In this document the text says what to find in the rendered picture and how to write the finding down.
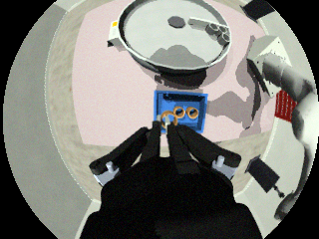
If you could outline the bronze bushing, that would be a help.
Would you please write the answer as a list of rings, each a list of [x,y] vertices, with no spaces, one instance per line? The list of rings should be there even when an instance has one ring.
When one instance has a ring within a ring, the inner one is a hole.
[[[174,109],[174,112],[173,112],[173,113],[175,114],[175,111],[176,111],[177,109],[182,109],[182,107],[177,106],[177,107],[174,107],[173,109]],[[181,110],[181,114],[180,114],[180,115],[176,115],[176,117],[177,117],[177,118],[182,118],[182,117],[184,116],[184,114],[185,114],[185,111],[182,109],[182,110]]]
[[[175,115],[172,111],[164,111],[164,112],[161,114],[161,125],[162,125],[162,127],[165,128],[165,124],[164,124],[164,121],[163,121],[162,119],[163,119],[163,117],[166,116],[166,115],[173,115],[173,116],[174,116],[172,122],[173,122],[174,126],[176,126],[176,125],[177,125],[177,117],[176,117],[176,115]]]
[[[194,112],[193,114],[190,116],[189,115],[189,112],[190,110],[194,109]],[[192,119],[195,119],[197,116],[198,116],[198,110],[196,108],[193,108],[193,107],[188,107],[186,110],[185,110],[185,113]]]

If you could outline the blue crate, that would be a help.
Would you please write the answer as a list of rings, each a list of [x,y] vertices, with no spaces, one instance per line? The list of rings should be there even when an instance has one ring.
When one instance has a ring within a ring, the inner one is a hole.
[[[192,119],[187,114],[184,114],[182,118],[177,118],[176,127],[178,127],[180,124],[185,124],[196,132],[203,133],[208,94],[176,91],[154,91],[154,120],[157,120],[157,94],[158,115],[161,115],[166,110],[172,111],[173,108],[177,106],[182,107],[184,111],[188,107],[196,108],[198,110],[198,116],[195,119]]]

